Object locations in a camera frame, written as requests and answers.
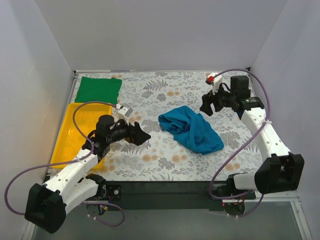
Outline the blue t shirt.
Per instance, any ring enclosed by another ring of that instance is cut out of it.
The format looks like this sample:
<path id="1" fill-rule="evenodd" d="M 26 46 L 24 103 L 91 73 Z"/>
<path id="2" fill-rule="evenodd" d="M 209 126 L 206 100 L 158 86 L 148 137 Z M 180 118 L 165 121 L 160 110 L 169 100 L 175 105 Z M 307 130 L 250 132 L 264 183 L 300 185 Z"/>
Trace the blue t shirt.
<path id="1" fill-rule="evenodd" d="M 184 105 L 158 116 L 160 127 L 190 151 L 208 155 L 224 148 L 220 136 L 200 113 Z"/>

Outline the yellow plastic tray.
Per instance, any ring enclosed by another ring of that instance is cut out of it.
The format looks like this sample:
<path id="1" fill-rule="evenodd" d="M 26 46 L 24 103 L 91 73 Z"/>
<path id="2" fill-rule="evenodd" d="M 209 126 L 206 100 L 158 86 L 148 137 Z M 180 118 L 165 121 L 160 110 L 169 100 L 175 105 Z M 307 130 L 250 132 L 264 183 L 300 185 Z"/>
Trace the yellow plastic tray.
<path id="1" fill-rule="evenodd" d="M 57 137 L 51 163 L 61 163 L 73 160 L 85 143 L 85 138 L 79 133 L 73 123 L 73 113 L 80 103 L 70 103 L 66 109 L 63 122 Z M 111 115 L 112 107 L 101 103 L 90 103 L 81 107 L 75 115 L 79 129 L 88 135 L 96 129 L 99 117 Z"/>

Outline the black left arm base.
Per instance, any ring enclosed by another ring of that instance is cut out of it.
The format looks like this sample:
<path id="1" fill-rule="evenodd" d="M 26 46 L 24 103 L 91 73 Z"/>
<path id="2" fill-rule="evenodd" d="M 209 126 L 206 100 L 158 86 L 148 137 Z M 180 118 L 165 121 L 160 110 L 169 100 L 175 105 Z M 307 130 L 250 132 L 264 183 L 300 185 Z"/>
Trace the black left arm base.
<path id="1" fill-rule="evenodd" d="M 98 174 L 89 174 L 86 179 L 93 180 L 97 185 L 97 193 L 90 197 L 89 201 L 120 201 L 122 198 L 122 186 L 106 181 Z"/>

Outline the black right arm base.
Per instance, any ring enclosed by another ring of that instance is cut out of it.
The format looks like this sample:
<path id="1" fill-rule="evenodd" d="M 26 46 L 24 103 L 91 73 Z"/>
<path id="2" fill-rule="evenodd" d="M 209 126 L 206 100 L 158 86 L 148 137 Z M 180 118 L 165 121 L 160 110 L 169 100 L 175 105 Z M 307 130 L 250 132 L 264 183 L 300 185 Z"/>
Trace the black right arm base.
<path id="1" fill-rule="evenodd" d="M 211 193 L 217 197 L 232 197 L 230 202 L 222 200 L 224 211 L 230 215 L 243 215 L 245 213 L 245 200 L 255 200 L 256 194 L 254 191 L 249 191 L 248 194 L 235 197 L 235 195 L 243 194 L 248 190 L 232 189 L 226 185 L 214 185 Z"/>

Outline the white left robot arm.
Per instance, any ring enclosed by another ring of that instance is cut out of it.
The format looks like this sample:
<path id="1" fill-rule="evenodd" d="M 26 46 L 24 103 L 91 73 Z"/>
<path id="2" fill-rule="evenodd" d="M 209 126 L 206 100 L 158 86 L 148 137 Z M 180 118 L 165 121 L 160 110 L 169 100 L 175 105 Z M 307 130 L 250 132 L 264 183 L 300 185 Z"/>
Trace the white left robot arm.
<path id="1" fill-rule="evenodd" d="M 107 195 L 107 181 L 89 171 L 110 151 L 110 145 L 121 140 L 136 146 L 151 136 L 138 122 L 114 120 L 111 115 L 99 117 L 96 127 L 75 157 L 55 177 L 42 185 L 34 184 L 28 193 L 24 217 L 50 234 L 64 223 L 67 214 L 87 199 L 101 200 Z"/>

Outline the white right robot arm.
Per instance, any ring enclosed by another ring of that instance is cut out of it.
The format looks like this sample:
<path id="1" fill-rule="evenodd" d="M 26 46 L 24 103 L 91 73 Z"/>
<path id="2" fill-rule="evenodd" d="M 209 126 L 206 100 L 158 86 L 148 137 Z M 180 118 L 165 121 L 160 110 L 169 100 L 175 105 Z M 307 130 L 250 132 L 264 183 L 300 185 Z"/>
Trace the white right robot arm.
<path id="1" fill-rule="evenodd" d="M 225 185 L 210 191 L 213 198 L 237 199 L 253 191 L 261 194 L 295 191 L 300 183 L 304 158 L 292 153 L 282 142 L 268 120 L 263 102 L 259 97 L 251 96 L 249 78 L 232 76 L 230 85 L 226 85 L 222 76 L 211 73 L 206 83 L 212 89 L 202 96 L 200 110 L 211 116 L 223 108 L 232 109 L 249 129 L 263 160 L 256 172 L 229 175 Z"/>

